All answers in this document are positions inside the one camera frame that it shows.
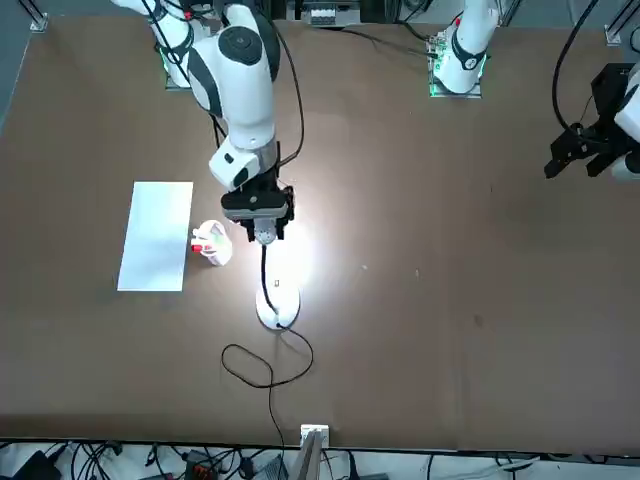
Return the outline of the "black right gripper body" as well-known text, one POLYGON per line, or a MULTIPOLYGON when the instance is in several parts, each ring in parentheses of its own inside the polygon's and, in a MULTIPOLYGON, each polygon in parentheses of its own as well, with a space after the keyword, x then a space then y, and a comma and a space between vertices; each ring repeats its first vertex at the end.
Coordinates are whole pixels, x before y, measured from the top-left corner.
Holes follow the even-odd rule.
POLYGON ((259 174, 241 189, 244 201, 242 221, 253 221, 255 236, 276 236, 277 221, 287 224, 294 218, 294 189, 292 186, 278 186, 279 173, 275 168, 259 174))

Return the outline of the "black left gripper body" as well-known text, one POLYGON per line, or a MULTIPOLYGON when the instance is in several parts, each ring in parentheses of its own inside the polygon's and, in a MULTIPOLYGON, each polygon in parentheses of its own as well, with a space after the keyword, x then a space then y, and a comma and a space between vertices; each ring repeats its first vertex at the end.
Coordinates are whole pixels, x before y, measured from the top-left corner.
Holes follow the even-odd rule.
POLYGON ((623 105, 632 63, 608 63, 591 82, 597 119, 590 126, 576 124, 582 151, 620 150, 633 139, 614 121, 623 105))

